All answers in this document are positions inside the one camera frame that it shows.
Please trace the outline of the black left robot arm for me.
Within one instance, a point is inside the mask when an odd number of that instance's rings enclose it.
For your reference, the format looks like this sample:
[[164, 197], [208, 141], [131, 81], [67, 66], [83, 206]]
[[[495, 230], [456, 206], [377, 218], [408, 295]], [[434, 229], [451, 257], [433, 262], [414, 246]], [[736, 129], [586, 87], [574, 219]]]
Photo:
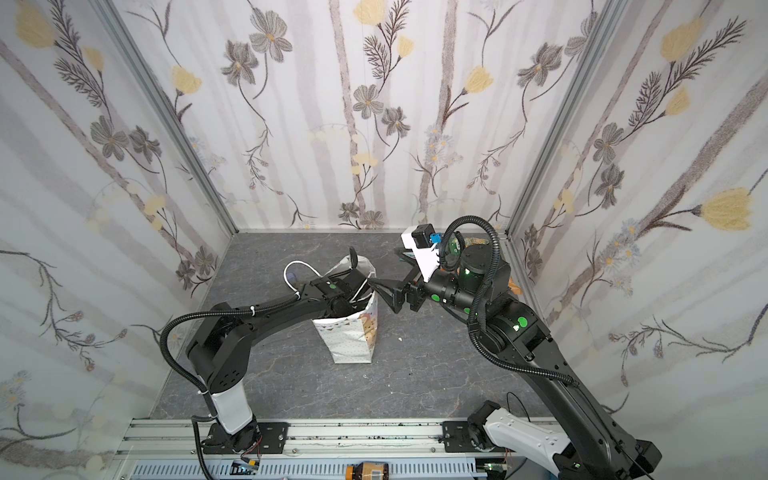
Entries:
[[[208, 435], [196, 441], [200, 453], [247, 454], [258, 449], [263, 434], [243, 386], [252, 347], [305, 321], [337, 323], [364, 312], [372, 301], [368, 282], [374, 274], [371, 263], [351, 249], [334, 270], [287, 296], [238, 308], [221, 303], [164, 326], [158, 338], [163, 359], [195, 386], [209, 411]], [[170, 352], [168, 340], [176, 327], [194, 320], [202, 323], [186, 348], [192, 365], [187, 370]]]

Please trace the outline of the white patterned paper bag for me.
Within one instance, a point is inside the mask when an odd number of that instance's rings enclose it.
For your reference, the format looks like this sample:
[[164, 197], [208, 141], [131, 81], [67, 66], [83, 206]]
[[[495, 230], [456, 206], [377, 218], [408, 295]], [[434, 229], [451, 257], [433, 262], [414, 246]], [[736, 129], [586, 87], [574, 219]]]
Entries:
[[336, 364], [372, 361], [378, 327], [378, 299], [370, 285], [375, 275], [370, 260], [354, 253], [325, 274], [301, 260], [283, 269], [289, 288], [303, 299], [320, 300], [321, 310], [312, 324]]

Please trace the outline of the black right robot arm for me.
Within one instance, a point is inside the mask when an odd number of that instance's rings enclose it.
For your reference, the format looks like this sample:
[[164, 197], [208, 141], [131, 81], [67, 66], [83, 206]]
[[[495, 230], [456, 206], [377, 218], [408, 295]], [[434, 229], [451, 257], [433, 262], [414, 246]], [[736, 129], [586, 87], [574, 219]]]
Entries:
[[373, 281], [399, 312], [431, 300], [467, 328], [474, 349], [491, 364], [521, 375], [560, 429], [519, 418], [487, 401], [468, 418], [475, 447], [520, 454], [559, 479], [651, 477], [658, 447], [623, 429], [578, 378], [549, 328], [508, 285], [511, 267], [491, 224], [476, 215], [454, 220], [442, 234], [430, 224], [407, 228], [398, 255], [411, 266], [401, 280]]

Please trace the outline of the orange snack bag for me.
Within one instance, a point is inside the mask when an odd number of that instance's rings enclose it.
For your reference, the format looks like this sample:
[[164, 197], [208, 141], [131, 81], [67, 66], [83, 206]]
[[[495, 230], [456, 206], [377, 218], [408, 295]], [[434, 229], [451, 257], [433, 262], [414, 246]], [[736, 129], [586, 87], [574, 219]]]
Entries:
[[509, 279], [509, 281], [508, 281], [508, 288], [510, 289], [510, 291], [511, 291], [511, 292], [512, 292], [514, 295], [516, 295], [516, 296], [518, 296], [518, 297], [520, 297], [520, 296], [522, 296], [522, 295], [523, 295], [523, 290], [522, 290], [522, 288], [521, 288], [519, 285], [517, 285], [517, 284], [514, 282], [514, 280], [513, 280], [513, 279]]

